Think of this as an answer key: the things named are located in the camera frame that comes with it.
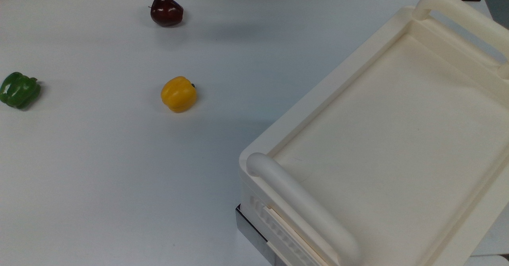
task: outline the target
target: white container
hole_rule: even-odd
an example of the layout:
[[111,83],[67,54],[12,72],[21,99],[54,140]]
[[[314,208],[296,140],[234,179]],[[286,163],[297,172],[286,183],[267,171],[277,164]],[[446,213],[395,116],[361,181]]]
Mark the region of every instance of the white container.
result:
[[241,209],[287,265],[463,266],[509,202],[509,31],[404,7],[240,156]]

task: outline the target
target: plastic handle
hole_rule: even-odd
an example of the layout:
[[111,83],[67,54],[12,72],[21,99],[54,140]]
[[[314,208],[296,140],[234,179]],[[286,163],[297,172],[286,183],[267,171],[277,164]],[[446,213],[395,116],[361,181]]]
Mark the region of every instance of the plastic handle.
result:
[[268,183],[338,252],[341,266],[361,264],[361,251],[355,237],[274,159],[262,153],[253,153],[247,158],[246,164],[249,175],[259,176]]
[[[464,27],[478,38],[500,51],[509,59],[509,31],[487,18],[461,0],[420,0],[412,16],[415,20],[424,20],[431,10],[437,10]],[[498,68],[498,76],[509,78],[509,63],[506,61]]]

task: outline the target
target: red apple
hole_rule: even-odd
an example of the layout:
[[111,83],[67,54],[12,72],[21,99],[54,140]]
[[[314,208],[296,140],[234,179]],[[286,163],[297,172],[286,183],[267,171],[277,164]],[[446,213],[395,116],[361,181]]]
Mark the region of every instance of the red apple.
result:
[[154,0],[151,18],[162,27],[170,27],[182,21],[184,9],[174,0]]

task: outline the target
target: table surface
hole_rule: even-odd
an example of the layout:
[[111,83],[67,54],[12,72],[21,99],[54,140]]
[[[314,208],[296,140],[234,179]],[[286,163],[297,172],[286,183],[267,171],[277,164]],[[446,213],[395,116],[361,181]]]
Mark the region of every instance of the table surface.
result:
[[[0,265],[267,266],[235,223],[240,152],[418,2],[176,0],[163,28],[152,1],[0,0],[0,74],[42,85],[0,105]],[[198,91],[181,114],[175,76]]]

